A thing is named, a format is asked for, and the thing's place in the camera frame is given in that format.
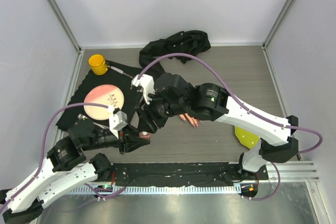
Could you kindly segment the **yellow cup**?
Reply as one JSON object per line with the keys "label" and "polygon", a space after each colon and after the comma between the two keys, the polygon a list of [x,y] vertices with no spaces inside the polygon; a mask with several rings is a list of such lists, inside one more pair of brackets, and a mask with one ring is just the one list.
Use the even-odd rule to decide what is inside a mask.
{"label": "yellow cup", "polygon": [[88,64],[92,72],[98,76],[105,74],[108,71],[108,66],[103,55],[95,54],[88,59]]}

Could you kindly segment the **yellow green plate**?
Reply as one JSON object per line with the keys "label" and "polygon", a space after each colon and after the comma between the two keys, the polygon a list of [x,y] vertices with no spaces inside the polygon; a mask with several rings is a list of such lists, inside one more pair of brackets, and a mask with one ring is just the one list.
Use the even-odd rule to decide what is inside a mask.
{"label": "yellow green plate", "polygon": [[234,126],[234,135],[238,139],[241,145],[247,147],[248,149],[252,149],[259,141],[260,137],[246,131],[240,127]]}

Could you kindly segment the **table knife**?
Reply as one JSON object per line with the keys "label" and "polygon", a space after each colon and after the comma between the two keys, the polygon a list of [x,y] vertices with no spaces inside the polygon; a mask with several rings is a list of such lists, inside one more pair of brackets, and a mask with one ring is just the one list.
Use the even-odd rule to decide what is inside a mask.
{"label": "table knife", "polygon": [[114,70],[114,71],[116,71],[116,72],[118,72],[118,73],[120,73],[120,74],[122,74],[122,75],[124,75],[124,76],[126,76],[126,77],[128,77],[128,78],[130,78],[130,79],[133,79],[133,78],[134,78],[133,76],[127,74],[126,72],[124,72],[123,70],[121,70],[121,69],[119,69],[119,68],[116,68],[116,67],[114,67],[114,66],[110,66],[110,65],[108,65],[108,67],[109,67],[110,69],[112,69],[112,70]]}

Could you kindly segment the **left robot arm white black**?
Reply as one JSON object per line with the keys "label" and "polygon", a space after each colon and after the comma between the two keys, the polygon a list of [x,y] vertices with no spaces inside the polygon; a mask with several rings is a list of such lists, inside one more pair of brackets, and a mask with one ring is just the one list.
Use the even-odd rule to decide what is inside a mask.
{"label": "left robot arm white black", "polygon": [[68,129],[68,136],[47,152],[30,177],[15,188],[1,190],[1,204],[7,207],[4,222],[29,223],[76,187],[107,181],[113,173],[111,162],[102,153],[87,159],[85,151],[115,147],[124,154],[148,145],[150,135],[129,125],[111,132],[97,128],[90,119],[78,120]]}

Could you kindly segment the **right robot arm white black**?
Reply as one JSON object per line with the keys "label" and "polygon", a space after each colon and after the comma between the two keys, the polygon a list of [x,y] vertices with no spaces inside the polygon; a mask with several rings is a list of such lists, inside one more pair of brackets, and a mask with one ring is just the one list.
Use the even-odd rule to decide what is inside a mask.
{"label": "right robot arm white black", "polygon": [[200,121],[227,123],[256,134],[256,145],[239,158],[237,173],[242,179],[250,179],[267,162],[285,163],[298,154],[299,143],[290,129],[298,122],[295,116],[279,118],[258,110],[258,118],[223,87],[213,83],[194,87],[177,74],[165,73],[157,80],[147,74],[137,75],[131,86],[143,94],[139,112],[153,132],[168,118],[188,114]]}

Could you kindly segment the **black sleeved shirt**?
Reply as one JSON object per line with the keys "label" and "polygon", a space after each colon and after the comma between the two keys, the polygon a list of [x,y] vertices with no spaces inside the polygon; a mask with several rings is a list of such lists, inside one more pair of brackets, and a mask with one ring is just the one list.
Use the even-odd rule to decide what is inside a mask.
{"label": "black sleeved shirt", "polygon": [[179,31],[167,38],[149,42],[139,52],[139,64],[145,68],[160,56],[174,53],[197,56],[210,48],[211,44],[206,32],[200,30]]}

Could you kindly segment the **mannequin hand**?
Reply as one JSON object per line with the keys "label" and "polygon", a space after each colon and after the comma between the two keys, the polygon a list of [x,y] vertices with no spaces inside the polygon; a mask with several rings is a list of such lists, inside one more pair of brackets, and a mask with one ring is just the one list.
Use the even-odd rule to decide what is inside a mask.
{"label": "mannequin hand", "polygon": [[191,117],[189,114],[180,114],[180,119],[184,122],[188,122],[192,127],[198,127],[199,124],[202,122],[201,120],[198,120],[194,117]]}

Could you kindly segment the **nail polish bottle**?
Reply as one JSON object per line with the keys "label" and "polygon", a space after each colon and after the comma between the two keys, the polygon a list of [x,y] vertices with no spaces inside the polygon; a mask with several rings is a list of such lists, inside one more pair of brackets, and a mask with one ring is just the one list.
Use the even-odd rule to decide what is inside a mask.
{"label": "nail polish bottle", "polygon": [[151,138],[151,134],[148,132],[140,132],[139,138],[149,141]]}

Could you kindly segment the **silver fork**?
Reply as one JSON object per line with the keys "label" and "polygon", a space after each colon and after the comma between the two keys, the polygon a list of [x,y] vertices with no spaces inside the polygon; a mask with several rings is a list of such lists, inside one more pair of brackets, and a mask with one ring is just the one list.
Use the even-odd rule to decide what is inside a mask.
{"label": "silver fork", "polygon": [[105,125],[96,123],[96,122],[94,122],[92,119],[86,117],[85,115],[78,114],[77,118],[80,119],[80,120],[89,120],[89,121],[91,121],[95,126],[98,126],[98,127],[102,128],[102,129],[109,129],[108,126],[105,126]]}

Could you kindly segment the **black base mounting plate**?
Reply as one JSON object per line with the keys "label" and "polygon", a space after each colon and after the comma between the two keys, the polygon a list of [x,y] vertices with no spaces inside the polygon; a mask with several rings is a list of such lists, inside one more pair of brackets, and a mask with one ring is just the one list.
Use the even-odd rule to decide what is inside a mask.
{"label": "black base mounting plate", "polygon": [[112,168],[116,185],[129,187],[214,187],[269,179],[266,166],[257,174],[243,174],[237,163],[229,162],[114,163]]}

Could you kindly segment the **pink cream plate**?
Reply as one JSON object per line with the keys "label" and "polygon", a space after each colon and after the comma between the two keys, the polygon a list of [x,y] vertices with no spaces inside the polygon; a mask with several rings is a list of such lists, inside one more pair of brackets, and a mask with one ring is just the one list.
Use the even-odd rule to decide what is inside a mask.
{"label": "pink cream plate", "polygon": [[[117,86],[104,84],[92,89],[85,97],[84,103],[96,103],[103,105],[112,105],[114,108],[122,109],[124,105],[124,94]],[[103,121],[109,118],[110,113],[107,109],[99,106],[84,106],[88,117]]]}

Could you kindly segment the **black placemat cloth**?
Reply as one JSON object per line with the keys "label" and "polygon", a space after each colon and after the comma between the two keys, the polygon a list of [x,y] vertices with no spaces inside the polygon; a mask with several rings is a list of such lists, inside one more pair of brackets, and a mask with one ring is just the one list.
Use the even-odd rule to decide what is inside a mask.
{"label": "black placemat cloth", "polygon": [[[114,88],[118,88],[123,93],[124,103],[122,105],[121,111],[123,111],[127,115],[128,120],[130,120],[135,113],[135,106],[142,96],[141,93],[136,92],[135,89],[130,89],[131,81],[136,75],[140,74],[142,69],[126,66],[109,60],[106,60],[106,62],[108,66],[112,66],[123,71],[123,74],[109,68],[105,74],[99,76],[94,74],[92,70],[89,70],[88,74],[85,76],[84,80],[79,85],[74,95],[71,97],[68,105],[81,102],[104,104],[103,101],[85,101],[86,96],[96,87],[103,85],[114,86]],[[70,108],[62,114],[56,123],[57,127],[62,131],[67,131],[77,121],[78,114],[83,114],[84,116],[90,118],[89,114],[87,114],[85,111],[85,108],[98,111],[100,110],[101,112],[107,111],[106,109],[97,106],[78,106],[75,108]]]}

